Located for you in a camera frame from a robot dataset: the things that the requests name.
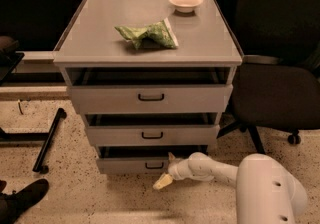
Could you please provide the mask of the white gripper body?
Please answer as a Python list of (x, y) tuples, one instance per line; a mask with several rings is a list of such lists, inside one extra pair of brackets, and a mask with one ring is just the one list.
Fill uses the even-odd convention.
[(188, 160), (181, 158), (169, 161), (168, 173), (174, 180), (184, 180), (186, 178), (191, 178), (193, 175), (193, 172), (189, 167)]

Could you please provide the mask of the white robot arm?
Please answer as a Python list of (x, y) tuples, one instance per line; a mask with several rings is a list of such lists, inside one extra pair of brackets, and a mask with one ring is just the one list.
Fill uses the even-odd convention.
[(237, 224), (296, 224), (308, 205), (302, 183), (278, 161), (264, 154), (246, 156), (233, 166), (195, 152), (188, 158), (169, 156), (165, 173), (154, 183), (160, 190), (175, 180), (225, 182), (235, 188)]

